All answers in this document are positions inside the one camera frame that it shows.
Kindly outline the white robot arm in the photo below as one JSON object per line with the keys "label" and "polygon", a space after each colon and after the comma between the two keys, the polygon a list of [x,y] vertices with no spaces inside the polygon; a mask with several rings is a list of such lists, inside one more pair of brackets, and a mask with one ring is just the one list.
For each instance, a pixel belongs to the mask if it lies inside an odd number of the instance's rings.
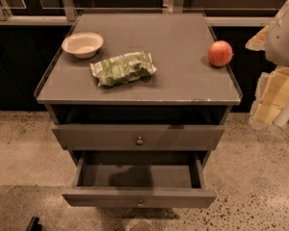
{"label": "white robot arm", "polygon": [[276,65],[270,74],[258,79],[255,100],[250,109],[250,126],[261,130],[269,125],[285,125],[289,120],[289,0],[274,19],[255,36],[246,48],[265,52],[269,62]]}

